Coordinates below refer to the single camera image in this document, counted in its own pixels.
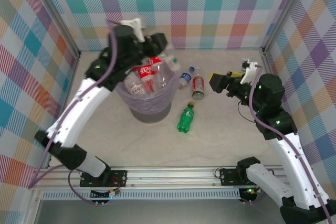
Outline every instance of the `plastic bottle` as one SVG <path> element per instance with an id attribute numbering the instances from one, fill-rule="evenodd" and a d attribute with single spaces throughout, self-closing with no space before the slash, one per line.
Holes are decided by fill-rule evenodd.
<path id="1" fill-rule="evenodd" d="M 188 106 L 183 110 L 183 113 L 180 118 L 180 122 L 177 125 L 179 132 L 187 133 L 190 129 L 191 122 L 194 118 L 194 102 L 189 102 Z"/>
<path id="2" fill-rule="evenodd" d="M 204 98 L 204 79 L 201 76 L 201 69 L 196 67 L 194 72 L 194 79 L 193 79 L 193 98 L 195 100 L 201 100 Z"/>
<path id="3" fill-rule="evenodd" d="M 151 65 L 145 65 L 138 69 L 141 81 L 144 83 L 147 93 L 158 90 L 155 80 L 155 72 L 152 70 Z"/>
<path id="4" fill-rule="evenodd" d="M 155 78 L 159 89 L 167 85 L 167 74 L 165 72 L 163 61 L 159 57 L 152 57 L 149 60 L 152 70 L 155 71 Z"/>
<path id="5" fill-rule="evenodd" d="M 158 57 L 167 63 L 170 70 L 177 72 L 181 69 L 181 65 L 178 63 L 176 57 L 174 56 L 173 45 L 168 43 L 164 51 L 158 55 Z"/>
<path id="6" fill-rule="evenodd" d="M 194 67 L 189 67 L 188 70 L 186 70 L 185 72 L 182 73 L 182 75 L 180 76 L 180 79 L 179 79 L 179 82 L 180 82 L 179 89 L 182 90 L 185 87 L 187 87 L 188 83 L 192 79 L 192 75 L 193 75 L 194 71 L 195 71 Z"/>
<path id="7" fill-rule="evenodd" d="M 131 95 L 146 94 L 145 87 L 139 77 L 132 71 L 125 78 L 125 86 Z"/>

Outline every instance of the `white bracket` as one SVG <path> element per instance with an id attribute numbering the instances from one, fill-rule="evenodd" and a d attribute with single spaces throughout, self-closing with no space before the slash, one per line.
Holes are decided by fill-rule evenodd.
<path id="1" fill-rule="evenodd" d="M 251 165 L 246 169 L 247 177 L 250 181 L 257 184 L 265 191 L 275 203 L 281 207 L 282 198 L 293 196 L 290 186 L 285 185 L 277 179 L 272 172 L 268 171 L 262 164 Z"/>
<path id="2" fill-rule="evenodd" d="M 240 84 L 244 84 L 244 83 L 251 83 L 252 81 L 254 81 L 254 79 L 256 78 L 257 75 L 257 67 L 256 65 L 258 64 L 257 62 L 250 62 L 248 61 L 247 63 L 250 64 L 249 67 L 246 68 L 246 72 L 244 77 L 242 78 L 242 80 L 240 81 Z"/>
<path id="3" fill-rule="evenodd" d="M 122 20 L 120 22 L 122 25 L 127 25 L 133 28 L 134 34 L 138 38 L 139 42 L 145 42 L 145 38 L 142 34 L 142 23 L 140 18 L 134 18 L 132 20 Z"/>

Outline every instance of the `red bottle label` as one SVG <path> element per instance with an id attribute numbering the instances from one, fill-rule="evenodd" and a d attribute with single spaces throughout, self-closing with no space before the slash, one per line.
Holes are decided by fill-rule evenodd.
<path id="1" fill-rule="evenodd" d="M 140 79 L 146 76 L 151 76 L 155 74 L 150 65 L 142 66 L 141 68 L 138 69 L 138 73 L 139 73 Z"/>
<path id="2" fill-rule="evenodd" d="M 194 92 L 202 92 L 204 93 L 204 79 L 200 76 L 197 76 L 193 80 L 193 93 Z"/>
<path id="3" fill-rule="evenodd" d="M 161 63 L 161 62 L 162 62 L 162 60 L 160 60 L 159 57 L 152 57 L 152 58 L 149 59 L 149 64 L 150 65 Z"/>

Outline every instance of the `water bottle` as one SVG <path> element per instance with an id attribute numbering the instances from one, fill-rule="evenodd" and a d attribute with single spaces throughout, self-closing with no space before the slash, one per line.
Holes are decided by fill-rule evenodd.
<path id="1" fill-rule="evenodd" d="M 195 100 L 201 100 L 204 98 L 204 79 L 199 67 L 194 72 L 193 79 L 193 98 Z"/>
<path id="2" fill-rule="evenodd" d="M 177 125 L 177 129 L 179 132 L 187 133 L 189 131 L 191 122 L 194 118 L 194 105 L 194 102 L 189 102 L 188 106 L 183 110 L 180 122 Z"/>
<path id="3" fill-rule="evenodd" d="M 179 82 L 180 82 L 180 89 L 184 89 L 187 87 L 188 83 L 191 81 L 192 74 L 195 71 L 194 67 L 189 67 L 189 69 L 180 76 Z"/>

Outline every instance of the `metal frame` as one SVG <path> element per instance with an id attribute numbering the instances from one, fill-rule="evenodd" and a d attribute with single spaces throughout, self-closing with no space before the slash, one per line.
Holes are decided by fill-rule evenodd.
<path id="1" fill-rule="evenodd" d="M 250 188 L 251 186 L 221 186 L 221 181 L 214 176 L 218 167 L 112 167 L 113 170 L 127 170 L 127 185 L 122 190 L 132 189 L 220 189 Z M 235 169 L 235 166 L 223 166 Z M 282 166 L 266 166 L 272 169 L 275 176 L 284 184 L 289 184 Z M 67 169 L 56 169 L 42 178 L 33 190 L 65 190 L 69 189 Z M 109 190 L 109 187 L 80 187 L 80 174 L 74 171 L 70 182 L 76 190 Z"/>
<path id="2" fill-rule="evenodd" d="M 68 27 L 64 23 L 59 11 L 57 10 L 57 7 L 55 6 L 54 1 L 53 0 L 41 0 L 41 1 L 43 2 L 43 5 L 45 6 L 46 10 L 51 16 L 51 19 L 55 22 L 58 29 L 60 30 L 60 33 L 63 35 L 68 46 L 72 50 L 72 53 L 75 54 L 78 59 L 80 50 L 77 47 Z"/>
<path id="3" fill-rule="evenodd" d="M 113 170 L 127 170 L 127 185 L 122 187 L 121 192 L 164 192 L 167 189 L 171 191 L 178 192 L 229 192 L 236 191 L 239 188 L 251 188 L 251 186 L 243 185 L 243 186 L 221 186 L 220 179 L 214 176 L 215 170 L 219 166 L 204 166 L 204 167 L 112 167 Z M 222 168 L 234 169 L 235 166 L 220 166 Z M 267 169 L 272 169 L 275 173 L 277 179 L 279 179 L 282 183 L 288 185 L 288 179 L 286 173 L 282 166 L 266 166 Z M 40 175 L 44 173 L 46 169 L 40 171 Z M 69 170 L 67 169 L 56 169 L 49 174 L 47 174 L 44 178 L 42 178 L 37 185 L 32 188 L 30 195 L 30 203 L 27 208 L 26 213 L 22 218 L 22 224 L 31 224 L 34 223 L 36 219 L 36 215 L 38 212 L 38 208 L 40 202 L 42 200 L 64 200 L 65 198 L 71 198 L 69 184 L 68 184 L 68 174 Z M 70 182 L 74 189 L 81 195 L 87 195 L 89 190 L 109 190 L 111 188 L 108 187 L 99 187 L 99 188 L 87 188 L 80 187 L 80 173 L 78 171 L 74 171 L 71 174 Z M 66 197 L 47 197 L 45 193 L 67 193 L 69 195 Z M 125 196 L 125 199 L 133 199 L 132 196 L 128 194 Z M 213 198 L 218 199 L 218 195 L 215 193 L 213 195 L 208 194 L 207 196 L 203 196 L 203 198 Z M 231 199 L 240 198 L 237 195 L 229 195 Z"/>
<path id="4" fill-rule="evenodd" d="M 262 62 L 262 65 L 264 66 L 265 72 L 266 73 L 273 73 L 273 68 L 272 68 L 266 54 L 263 52 L 262 49 L 260 49 L 259 53 L 260 53 L 261 62 Z"/>
<path id="5" fill-rule="evenodd" d="M 289 16 L 291 15 L 292 11 L 294 10 L 296 4 L 297 4 L 298 0 L 288 0 L 287 4 L 285 5 L 285 7 L 283 8 L 283 11 L 278 19 L 278 21 L 276 22 L 274 29 L 272 31 L 272 33 L 270 34 L 265 47 L 264 47 L 264 52 L 267 56 L 267 52 L 271 49 L 271 47 L 273 46 L 273 44 L 276 42 L 281 30 L 283 29 L 287 19 L 289 18 Z"/>

